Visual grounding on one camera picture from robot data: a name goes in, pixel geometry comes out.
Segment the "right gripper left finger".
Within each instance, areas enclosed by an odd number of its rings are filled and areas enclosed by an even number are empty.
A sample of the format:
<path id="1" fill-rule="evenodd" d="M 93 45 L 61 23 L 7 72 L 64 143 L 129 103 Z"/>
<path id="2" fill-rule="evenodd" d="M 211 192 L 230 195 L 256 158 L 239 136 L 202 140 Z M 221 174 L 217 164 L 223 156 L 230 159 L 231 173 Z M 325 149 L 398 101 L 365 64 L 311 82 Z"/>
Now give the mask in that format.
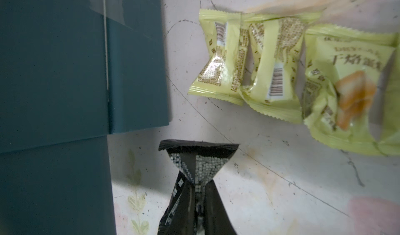
<path id="1" fill-rule="evenodd" d="M 195 234 L 195 192 L 190 182 L 181 187 L 176 184 L 177 193 L 162 216 L 158 235 L 194 235 Z"/>

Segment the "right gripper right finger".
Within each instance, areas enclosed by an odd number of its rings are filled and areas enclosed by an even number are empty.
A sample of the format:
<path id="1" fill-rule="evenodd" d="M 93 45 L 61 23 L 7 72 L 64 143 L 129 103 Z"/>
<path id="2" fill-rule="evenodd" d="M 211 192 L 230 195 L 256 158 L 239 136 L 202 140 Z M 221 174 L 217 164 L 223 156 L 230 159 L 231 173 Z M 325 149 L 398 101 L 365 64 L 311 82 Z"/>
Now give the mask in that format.
<path id="1" fill-rule="evenodd" d="M 205 235 L 237 235 L 213 180 L 205 186 L 204 230 Z"/>

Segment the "black cookie packet two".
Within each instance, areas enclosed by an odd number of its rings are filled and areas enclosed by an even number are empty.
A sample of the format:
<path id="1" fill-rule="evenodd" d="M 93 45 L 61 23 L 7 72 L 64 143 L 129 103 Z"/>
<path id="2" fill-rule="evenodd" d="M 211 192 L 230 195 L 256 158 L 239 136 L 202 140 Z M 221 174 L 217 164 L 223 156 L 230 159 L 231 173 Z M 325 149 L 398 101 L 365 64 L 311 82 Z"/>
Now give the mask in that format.
<path id="1" fill-rule="evenodd" d="M 239 145 L 235 143 L 210 143 L 176 139 L 163 140 L 159 144 L 158 149 L 167 151 L 173 164 L 179 168 L 171 199 L 177 193 L 176 184 L 181 187 L 187 181 L 194 187 L 195 235 L 205 235 L 205 186 L 211 180 L 214 180 L 215 175 L 231 159 L 238 148 Z"/>

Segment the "green cookie packet one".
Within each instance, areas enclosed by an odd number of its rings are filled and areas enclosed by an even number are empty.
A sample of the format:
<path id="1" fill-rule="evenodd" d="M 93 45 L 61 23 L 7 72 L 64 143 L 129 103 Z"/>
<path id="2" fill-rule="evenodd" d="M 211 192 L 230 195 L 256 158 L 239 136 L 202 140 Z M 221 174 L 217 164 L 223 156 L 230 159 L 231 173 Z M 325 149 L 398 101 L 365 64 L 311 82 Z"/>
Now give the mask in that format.
<path id="1" fill-rule="evenodd" d="M 242 14 L 201 9 L 199 21 L 209 60 L 190 86 L 188 94 L 243 105 L 240 87 L 250 40 Z"/>

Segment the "green cookie packet two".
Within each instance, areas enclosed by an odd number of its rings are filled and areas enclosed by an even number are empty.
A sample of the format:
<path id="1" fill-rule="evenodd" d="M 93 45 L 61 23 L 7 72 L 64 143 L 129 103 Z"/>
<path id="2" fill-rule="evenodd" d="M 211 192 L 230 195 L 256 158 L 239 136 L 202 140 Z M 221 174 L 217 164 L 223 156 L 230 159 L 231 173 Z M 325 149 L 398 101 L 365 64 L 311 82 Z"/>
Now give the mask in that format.
<path id="1" fill-rule="evenodd" d="M 321 15 L 321 12 L 244 15 L 254 69 L 251 84 L 241 86 L 240 95 L 250 108 L 283 121 L 302 123 L 302 106 L 295 90 L 298 62 L 305 30 Z"/>

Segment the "teal drawer cabinet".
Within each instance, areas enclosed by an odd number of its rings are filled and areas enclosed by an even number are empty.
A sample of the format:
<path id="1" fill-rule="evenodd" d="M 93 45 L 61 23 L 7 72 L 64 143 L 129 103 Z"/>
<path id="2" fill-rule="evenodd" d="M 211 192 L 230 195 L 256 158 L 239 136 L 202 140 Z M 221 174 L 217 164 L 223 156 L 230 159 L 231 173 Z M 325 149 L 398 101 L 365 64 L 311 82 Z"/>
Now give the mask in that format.
<path id="1" fill-rule="evenodd" d="M 161 0 L 1 0 L 1 151 L 169 124 Z"/>

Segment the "green cookie packet three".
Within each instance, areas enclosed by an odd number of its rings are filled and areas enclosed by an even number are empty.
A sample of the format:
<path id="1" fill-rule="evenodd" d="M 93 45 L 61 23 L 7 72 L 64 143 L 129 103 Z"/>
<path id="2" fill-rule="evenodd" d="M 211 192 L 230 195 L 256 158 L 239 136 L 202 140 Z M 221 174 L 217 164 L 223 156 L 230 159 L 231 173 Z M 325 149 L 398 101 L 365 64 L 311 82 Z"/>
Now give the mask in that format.
<path id="1" fill-rule="evenodd" d="M 397 37 L 334 24 L 306 30 L 303 119 L 315 140 L 334 149 L 383 155 L 369 114 Z"/>

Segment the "teal drawer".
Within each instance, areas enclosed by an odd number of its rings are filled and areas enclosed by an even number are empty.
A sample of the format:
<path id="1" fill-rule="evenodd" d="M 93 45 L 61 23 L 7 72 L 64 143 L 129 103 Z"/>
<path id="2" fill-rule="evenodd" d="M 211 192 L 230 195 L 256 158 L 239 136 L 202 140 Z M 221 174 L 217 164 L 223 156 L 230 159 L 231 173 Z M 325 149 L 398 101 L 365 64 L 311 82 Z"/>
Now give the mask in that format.
<path id="1" fill-rule="evenodd" d="M 1 154 L 1 234 L 115 233 L 106 137 Z"/>

